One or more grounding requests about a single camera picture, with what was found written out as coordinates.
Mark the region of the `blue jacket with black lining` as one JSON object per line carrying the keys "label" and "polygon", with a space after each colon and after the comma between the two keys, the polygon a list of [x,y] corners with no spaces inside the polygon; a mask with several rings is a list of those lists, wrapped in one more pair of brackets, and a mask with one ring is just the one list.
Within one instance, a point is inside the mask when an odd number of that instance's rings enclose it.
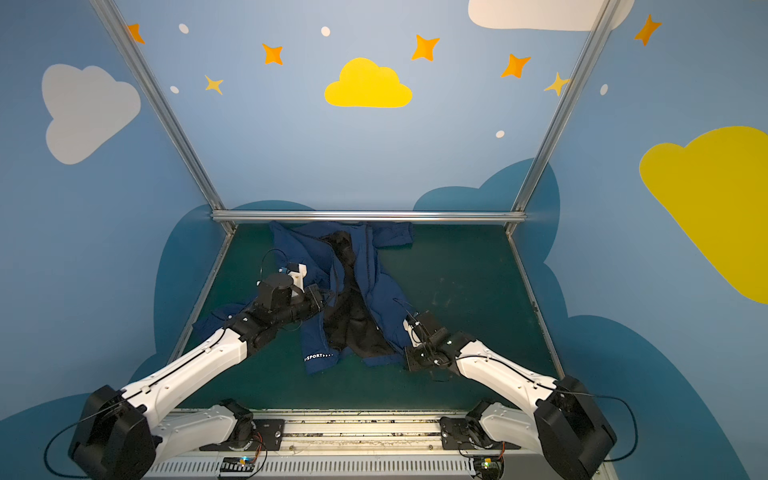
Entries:
{"label": "blue jacket with black lining", "polygon": [[356,355],[366,366],[402,364],[412,344],[406,295],[381,264],[378,250],[408,246],[408,223],[316,222],[290,228],[270,224],[277,265],[303,264],[304,283],[317,285],[323,312],[302,323],[305,369],[315,374]]}

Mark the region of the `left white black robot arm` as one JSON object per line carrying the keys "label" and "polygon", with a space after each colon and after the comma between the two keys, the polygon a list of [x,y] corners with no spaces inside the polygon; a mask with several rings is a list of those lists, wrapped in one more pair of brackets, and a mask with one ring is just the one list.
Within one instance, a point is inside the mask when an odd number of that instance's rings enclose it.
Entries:
{"label": "left white black robot arm", "polygon": [[140,479],[154,465],[202,446],[252,447],[253,415],[232,400],[198,413],[168,414],[222,372],[255,355],[282,327],[306,321],[325,305],[317,285],[274,273],[254,301],[207,340],[164,368],[119,390],[108,385],[86,400],[68,449],[91,479]]}

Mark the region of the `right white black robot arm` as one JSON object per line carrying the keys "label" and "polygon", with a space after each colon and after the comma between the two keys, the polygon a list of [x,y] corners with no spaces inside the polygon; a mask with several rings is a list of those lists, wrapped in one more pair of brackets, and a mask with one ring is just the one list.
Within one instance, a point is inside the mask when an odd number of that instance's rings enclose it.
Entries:
{"label": "right white black robot arm", "polygon": [[608,459],[617,436],[576,378],[526,369],[464,332],[450,333],[429,312],[407,314],[404,329],[410,371],[440,368],[486,386],[511,402],[482,402],[466,417],[472,443],[512,444],[544,457],[563,479],[590,479]]}

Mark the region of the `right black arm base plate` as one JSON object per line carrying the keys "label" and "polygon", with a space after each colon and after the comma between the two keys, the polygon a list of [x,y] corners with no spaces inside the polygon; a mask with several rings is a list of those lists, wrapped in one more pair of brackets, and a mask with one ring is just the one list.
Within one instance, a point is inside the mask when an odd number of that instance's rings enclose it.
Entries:
{"label": "right black arm base plate", "polygon": [[439,419],[440,438],[444,450],[501,450],[502,443],[492,440],[478,421],[443,416]]}

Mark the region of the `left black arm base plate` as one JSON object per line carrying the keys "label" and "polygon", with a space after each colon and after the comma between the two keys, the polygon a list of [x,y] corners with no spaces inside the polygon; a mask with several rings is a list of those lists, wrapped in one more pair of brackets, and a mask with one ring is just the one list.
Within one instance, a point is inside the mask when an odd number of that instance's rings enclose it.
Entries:
{"label": "left black arm base plate", "polygon": [[201,446],[200,451],[250,452],[259,449],[279,451],[283,441],[285,420],[278,418],[256,418],[250,428],[237,427],[231,436],[219,444]]}

